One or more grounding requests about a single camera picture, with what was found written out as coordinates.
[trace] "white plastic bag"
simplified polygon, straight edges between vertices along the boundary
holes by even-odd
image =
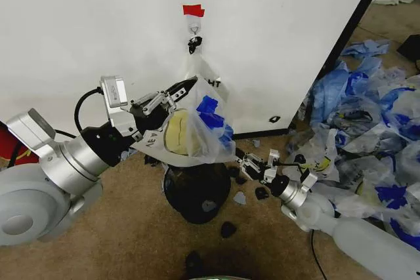
[[[187,54],[184,61],[185,79],[195,75],[201,76],[207,81],[225,102],[228,101],[229,89],[222,78],[213,70],[199,51]]]
[[[339,181],[339,173],[335,168],[337,149],[335,135],[337,129],[328,129],[325,125],[313,128],[314,136],[297,151],[294,151],[286,163],[298,163],[303,171],[310,169],[320,180]],[[292,180],[299,180],[301,174],[297,167],[285,167],[283,174]]]
[[[337,169],[340,173],[339,187],[352,192],[356,192],[363,180],[369,180],[373,185],[394,182],[387,181],[394,178],[392,170],[372,155],[343,161],[337,164]]]
[[[381,118],[381,108],[364,96],[345,98],[328,117],[328,124],[358,137],[376,126]]]
[[[402,185],[420,182],[420,141],[408,145],[396,156],[396,179]]]
[[[358,194],[337,187],[316,183],[311,190],[327,197],[335,206],[335,210],[343,216],[354,218],[368,218],[370,216],[383,222],[395,220],[402,229],[411,236],[420,235],[420,216],[415,211],[414,204],[408,202],[397,209],[388,208],[387,204],[395,200],[381,201],[377,188],[390,188],[392,178],[383,178],[385,182],[374,185],[368,179],[363,179]],[[403,199],[413,201],[407,190]]]
[[[235,160],[233,130],[228,124],[225,107],[223,99],[214,88],[202,77],[198,77],[188,97],[178,103],[178,111],[184,111],[179,120],[180,124],[185,124],[182,136],[186,152],[183,153],[203,163]]]
[[[349,142],[343,149],[350,153],[369,155],[377,153],[395,154],[401,151],[406,141],[394,129],[379,123],[369,131]]]
[[[420,140],[420,90],[414,87],[391,90],[382,97],[380,105],[387,126],[395,128],[408,141]]]

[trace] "black debris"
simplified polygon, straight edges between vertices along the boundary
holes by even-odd
[[[155,167],[158,165],[159,161],[155,159],[154,157],[150,157],[149,155],[144,156],[144,164],[150,164],[151,167]]]
[[[232,178],[237,178],[239,176],[239,167],[228,167],[229,176]]]
[[[246,181],[247,181],[247,180],[246,180],[246,178],[244,178],[244,177],[242,177],[242,176],[237,176],[237,177],[235,178],[235,182],[236,182],[238,185],[242,185],[242,184],[244,184]]]
[[[185,268],[188,277],[201,277],[204,275],[203,260],[198,252],[193,250],[190,254],[188,254],[185,258]]]
[[[264,187],[255,188],[255,196],[257,196],[258,200],[270,197],[270,195]]]
[[[234,226],[231,222],[226,221],[222,224],[220,234],[224,239],[227,239],[228,237],[231,237],[236,232],[236,230],[236,226]]]

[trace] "black cord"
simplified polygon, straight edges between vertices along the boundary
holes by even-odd
[[[318,261],[316,254],[315,254],[315,249],[314,249],[314,233],[315,230],[312,230],[310,232],[310,249],[312,250],[312,255],[314,255],[314,259],[315,259],[315,263],[318,266],[318,268],[320,269],[320,272],[322,273],[322,277],[324,278],[324,280],[328,280],[327,276],[325,275],[324,271],[322,270],[322,267],[320,265],[320,262]]]
[[[78,131],[82,131],[80,122],[79,122],[79,112],[80,112],[80,107],[82,105],[82,103],[91,95],[94,95],[95,93],[99,93],[99,94],[104,94],[104,91],[102,91],[102,89],[100,87],[97,87],[96,89],[90,90],[89,92],[86,92],[78,101],[76,104],[76,107],[74,109],[74,123],[76,124],[76,127],[78,129]]]
[[[18,143],[15,145],[12,155],[10,156],[9,164],[7,165],[7,168],[11,168],[16,163],[16,159],[18,158],[19,150],[22,147],[22,143],[18,141]]]
[[[72,139],[76,138],[76,136],[74,134],[69,134],[68,132],[65,132],[65,131],[60,130],[60,129],[55,129],[55,132],[57,134],[62,134],[63,136],[67,136],[67,137],[72,138]]]

